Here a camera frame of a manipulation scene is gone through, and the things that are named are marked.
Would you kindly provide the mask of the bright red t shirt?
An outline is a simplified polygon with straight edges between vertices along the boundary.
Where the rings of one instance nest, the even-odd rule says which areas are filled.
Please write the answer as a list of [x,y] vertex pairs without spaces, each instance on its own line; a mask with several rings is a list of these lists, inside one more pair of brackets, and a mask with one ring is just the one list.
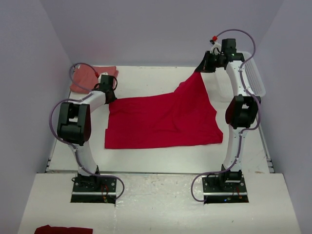
[[216,122],[201,73],[194,72],[171,93],[129,97],[109,104],[106,149],[152,149],[220,144]]

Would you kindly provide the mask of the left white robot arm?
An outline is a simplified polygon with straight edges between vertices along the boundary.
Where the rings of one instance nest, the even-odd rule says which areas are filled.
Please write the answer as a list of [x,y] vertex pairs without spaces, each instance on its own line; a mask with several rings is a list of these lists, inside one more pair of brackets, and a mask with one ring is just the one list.
[[91,153],[91,113],[104,104],[114,102],[117,79],[102,73],[99,81],[86,96],[60,102],[57,139],[72,150],[78,165],[77,183],[91,192],[101,187],[101,175]]

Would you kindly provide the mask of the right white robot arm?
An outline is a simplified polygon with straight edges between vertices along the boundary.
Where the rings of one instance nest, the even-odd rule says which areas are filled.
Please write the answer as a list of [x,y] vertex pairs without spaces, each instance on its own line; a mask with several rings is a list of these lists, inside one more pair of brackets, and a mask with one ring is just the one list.
[[214,73],[218,68],[223,68],[229,76],[233,99],[226,113],[225,120],[229,126],[229,141],[225,160],[221,171],[215,173],[216,185],[227,192],[240,184],[242,180],[242,166],[240,155],[248,131],[254,130],[254,123],[259,111],[261,98],[251,90],[246,71],[247,59],[236,49],[235,39],[223,39],[217,42],[217,37],[211,39],[213,45],[206,51],[201,63],[195,71],[199,73]]

